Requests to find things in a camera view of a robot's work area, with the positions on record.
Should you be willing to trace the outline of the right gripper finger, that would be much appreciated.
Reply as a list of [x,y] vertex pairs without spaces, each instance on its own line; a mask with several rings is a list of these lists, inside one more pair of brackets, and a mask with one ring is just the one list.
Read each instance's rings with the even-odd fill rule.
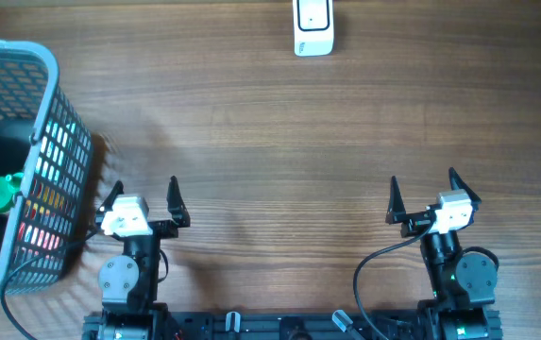
[[390,197],[385,222],[387,224],[403,223],[406,220],[406,209],[398,186],[397,177],[390,179]]
[[452,190],[464,190],[471,200],[473,206],[479,206],[482,203],[480,197],[462,180],[454,167],[448,170],[448,179]]

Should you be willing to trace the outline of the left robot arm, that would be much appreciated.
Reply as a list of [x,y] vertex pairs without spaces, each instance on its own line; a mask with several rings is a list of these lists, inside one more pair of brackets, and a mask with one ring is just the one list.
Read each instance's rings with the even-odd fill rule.
[[150,221],[144,197],[125,194],[118,180],[97,209],[95,226],[121,242],[123,252],[108,259],[99,270],[102,312],[84,318],[84,339],[183,337],[168,306],[157,301],[158,285],[163,281],[160,264],[168,263],[161,240],[177,238],[180,228],[191,225],[176,177],[170,177],[166,201],[170,217]]

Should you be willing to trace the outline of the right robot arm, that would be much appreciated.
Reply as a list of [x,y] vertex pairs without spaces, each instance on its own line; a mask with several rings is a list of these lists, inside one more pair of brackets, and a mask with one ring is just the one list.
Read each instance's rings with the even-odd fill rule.
[[390,181],[388,224],[416,237],[434,298],[417,303],[414,331],[422,339],[496,340],[503,337],[496,301],[499,260],[480,246],[463,248],[458,232],[474,223],[482,200],[449,168],[450,189],[422,212],[407,212],[396,178]]

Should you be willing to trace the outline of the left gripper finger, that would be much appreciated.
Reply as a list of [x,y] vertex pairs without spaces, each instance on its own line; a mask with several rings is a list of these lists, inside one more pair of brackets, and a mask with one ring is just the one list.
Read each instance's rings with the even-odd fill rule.
[[109,195],[103,200],[100,207],[96,210],[94,215],[95,222],[102,222],[106,213],[112,211],[112,205],[119,195],[124,193],[124,184],[121,180],[117,180]]
[[179,190],[178,179],[176,176],[170,177],[167,190],[167,211],[171,214],[172,220],[179,228],[188,228],[191,226],[191,216],[185,206],[181,192]]

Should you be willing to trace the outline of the green lid white jar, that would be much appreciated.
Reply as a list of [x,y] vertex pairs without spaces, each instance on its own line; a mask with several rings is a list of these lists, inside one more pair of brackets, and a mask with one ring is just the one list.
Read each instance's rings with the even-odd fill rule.
[[0,213],[8,213],[14,207],[14,196],[20,191],[23,172],[0,176]]

